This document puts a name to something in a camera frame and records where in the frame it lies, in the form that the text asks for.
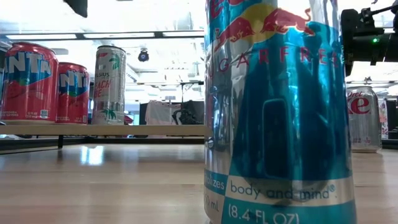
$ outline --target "wooden shelf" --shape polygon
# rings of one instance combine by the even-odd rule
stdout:
[[[211,131],[204,125],[9,125],[0,126],[0,134],[210,136]]]

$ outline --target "desk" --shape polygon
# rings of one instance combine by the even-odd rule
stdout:
[[[354,154],[353,166],[358,223],[398,223],[398,151]],[[0,156],[0,223],[207,221],[201,145],[87,144]]]

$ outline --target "energy drink can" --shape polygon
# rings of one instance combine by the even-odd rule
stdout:
[[[349,133],[353,152],[377,152],[381,146],[379,102],[371,86],[347,88]]]
[[[101,46],[96,54],[93,124],[124,125],[126,52]]]
[[[60,62],[57,124],[87,124],[90,75],[84,66]]]
[[[6,53],[0,120],[53,124],[58,104],[58,60],[41,45],[18,42]]]
[[[208,0],[205,211],[354,224],[337,0]]]

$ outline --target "red can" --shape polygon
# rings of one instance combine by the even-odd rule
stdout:
[[[87,124],[90,75],[84,66],[60,62],[57,124]]]
[[[6,53],[0,119],[6,124],[52,124],[58,105],[58,60],[38,44],[14,43]]]

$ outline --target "wooden surface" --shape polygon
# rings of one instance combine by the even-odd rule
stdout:
[[[354,154],[353,165],[358,223],[398,223],[398,151]],[[85,145],[0,156],[0,223],[207,221],[203,146]]]
[[[204,125],[8,125],[0,126],[0,134],[31,135],[211,135]]]

